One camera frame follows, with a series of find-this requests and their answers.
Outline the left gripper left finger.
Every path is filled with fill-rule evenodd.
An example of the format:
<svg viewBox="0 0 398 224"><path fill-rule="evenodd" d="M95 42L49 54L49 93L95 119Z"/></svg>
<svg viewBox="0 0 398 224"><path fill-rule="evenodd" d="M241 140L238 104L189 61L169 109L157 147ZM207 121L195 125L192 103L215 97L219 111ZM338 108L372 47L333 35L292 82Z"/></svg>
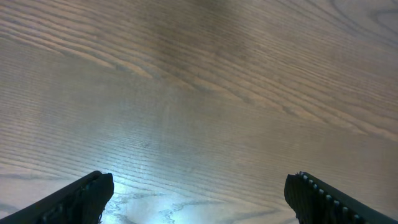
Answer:
<svg viewBox="0 0 398 224"><path fill-rule="evenodd" d="M113 175L96 170L2 218L1 224L99 224L113 193Z"/></svg>

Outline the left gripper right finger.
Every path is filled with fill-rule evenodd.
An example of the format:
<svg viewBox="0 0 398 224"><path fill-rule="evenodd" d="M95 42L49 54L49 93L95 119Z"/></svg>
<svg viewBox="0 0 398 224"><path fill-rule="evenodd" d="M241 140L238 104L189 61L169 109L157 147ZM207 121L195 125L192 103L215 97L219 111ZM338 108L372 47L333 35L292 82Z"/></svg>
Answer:
<svg viewBox="0 0 398 224"><path fill-rule="evenodd" d="M397 224L308 172L287 176L284 197L300 224Z"/></svg>

